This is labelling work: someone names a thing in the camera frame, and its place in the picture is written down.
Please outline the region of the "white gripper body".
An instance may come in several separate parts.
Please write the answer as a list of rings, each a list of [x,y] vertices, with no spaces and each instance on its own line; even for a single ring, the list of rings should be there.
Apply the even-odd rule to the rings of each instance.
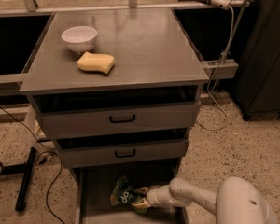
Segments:
[[[171,192],[168,185],[151,186],[146,194],[147,202],[152,207],[168,205],[171,198]]]

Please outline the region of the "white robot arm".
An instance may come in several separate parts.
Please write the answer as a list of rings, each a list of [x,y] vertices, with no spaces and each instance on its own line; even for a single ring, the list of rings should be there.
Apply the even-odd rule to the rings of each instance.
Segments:
[[[216,217],[216,224],[279,224],[276,213],[258,190],[239,177],[226,178],[217,192],[193,186],[182,178],[168,185],[135,190],[143,198],[132,203],[137,209],[187,207],[195,202]]]

